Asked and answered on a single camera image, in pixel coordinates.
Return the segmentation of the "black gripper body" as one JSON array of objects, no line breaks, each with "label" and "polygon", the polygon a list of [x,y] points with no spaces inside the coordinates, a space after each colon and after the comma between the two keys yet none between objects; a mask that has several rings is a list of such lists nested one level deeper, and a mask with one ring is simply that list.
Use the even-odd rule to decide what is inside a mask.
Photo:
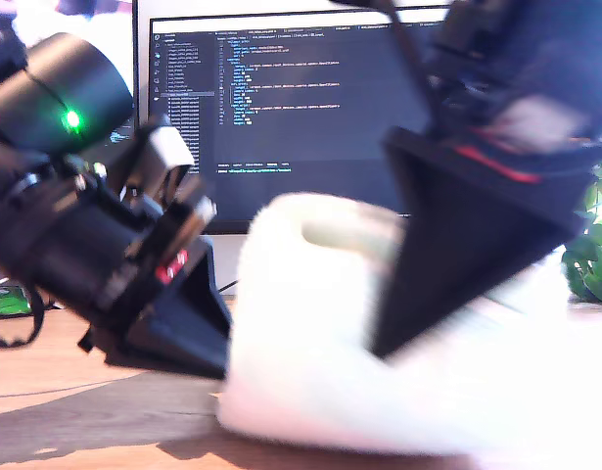
[{"label": "black gripper body", "polygon": [[194,177],[162,206],[126,202],[89,174],[30,174],[0,188],[0,269],[85,319],[80,346],[105,353],[129,290],[206,238],[215,215]]}]

